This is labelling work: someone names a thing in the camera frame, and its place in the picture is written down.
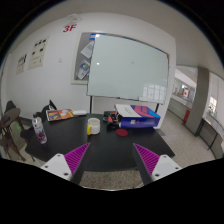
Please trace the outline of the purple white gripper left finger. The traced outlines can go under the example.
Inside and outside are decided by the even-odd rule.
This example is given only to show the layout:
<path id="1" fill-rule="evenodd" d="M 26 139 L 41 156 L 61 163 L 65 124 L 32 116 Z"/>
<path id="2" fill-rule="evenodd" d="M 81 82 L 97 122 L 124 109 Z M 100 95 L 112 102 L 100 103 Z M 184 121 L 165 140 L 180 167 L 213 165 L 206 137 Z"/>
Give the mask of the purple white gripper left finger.
<path id="1" fill-rule="evenodd" d="M 76 174 L 90 144 L 81 145 L 65 155 L 57 153 L 41 168 L 51 174 L 70 181 Z"/>

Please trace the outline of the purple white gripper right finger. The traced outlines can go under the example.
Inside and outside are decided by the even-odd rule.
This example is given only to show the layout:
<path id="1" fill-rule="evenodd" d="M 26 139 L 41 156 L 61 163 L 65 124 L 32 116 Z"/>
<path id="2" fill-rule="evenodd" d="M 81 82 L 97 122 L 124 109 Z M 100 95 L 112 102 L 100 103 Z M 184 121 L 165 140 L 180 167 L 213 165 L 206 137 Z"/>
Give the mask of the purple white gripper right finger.
<path id="1" fill-rule="evenodd" d="M 143 182 L 154 182 L 181 170 L 181 167 L 168 155 L 158 154 L 134 143 L 133 156 Z"/>

